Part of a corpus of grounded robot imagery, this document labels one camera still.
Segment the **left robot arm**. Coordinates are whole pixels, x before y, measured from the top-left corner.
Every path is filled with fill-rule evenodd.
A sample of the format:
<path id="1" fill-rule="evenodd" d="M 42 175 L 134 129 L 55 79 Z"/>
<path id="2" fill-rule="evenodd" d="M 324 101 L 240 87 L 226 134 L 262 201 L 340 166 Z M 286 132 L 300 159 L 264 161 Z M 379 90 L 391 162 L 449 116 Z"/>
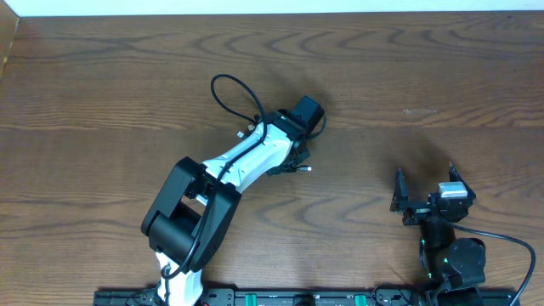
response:
<path id="1" fill-rule="evenodd" d="M 263 174 L 292 173 L 309 156 L 306 143 L 324 111 L 277 110 L 222 155 L 179 160 L 144 216 L 141 231 L 160 264 L 155 305 L 193 305 L 201 272 L 222 244 L 243 192 Z"/>

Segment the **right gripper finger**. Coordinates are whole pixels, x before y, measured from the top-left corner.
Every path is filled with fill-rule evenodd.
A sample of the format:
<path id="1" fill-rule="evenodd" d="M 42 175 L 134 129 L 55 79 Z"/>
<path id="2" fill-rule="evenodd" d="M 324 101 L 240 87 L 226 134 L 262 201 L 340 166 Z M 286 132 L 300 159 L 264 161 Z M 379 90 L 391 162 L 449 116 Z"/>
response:
<path id="1" fill-rule="evenodd" d="M 399 168 L 395 172 L 394 193 L 391 200 L 391 212 L 403 212 L 409 205 L 409 193 L 405 184 L 405 175 Z"/>
<path id="2" fill-rule="evenodd" d="M 449 174 L 449 179 L 452 183 L 460 183 L 466 190 L 469 189 L 466 182 L 464 181 L 464 179 L 462 178 L 462 176 L 460 175 L 460 173 L 458 172 L 458 170 L 456 169 L 455 165 L 452 162 L 449 164 L 448 174 Z"/>

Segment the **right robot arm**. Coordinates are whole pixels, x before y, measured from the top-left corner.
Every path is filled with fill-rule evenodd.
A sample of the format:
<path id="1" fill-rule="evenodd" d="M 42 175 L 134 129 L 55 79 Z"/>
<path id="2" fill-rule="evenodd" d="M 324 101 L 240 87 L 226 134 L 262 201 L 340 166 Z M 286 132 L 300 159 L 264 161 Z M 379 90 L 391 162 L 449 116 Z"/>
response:
<path id="1" fill-rule="evenodd" d="M 420 260 L 431 285 L 424 293 L 428 303 L 437 305 L 439 295 L 475 288 L 485 282 L 485 244 L 476 238 L 456 237 L 454 225 L 468 215 L 476 195 L 454 166 L 449 180 L 439 184 L 426 201 L 409 197 L 405 175 L 395 173 L 390 210 L 402 213 L 404 226 L 420 229 Z"/>

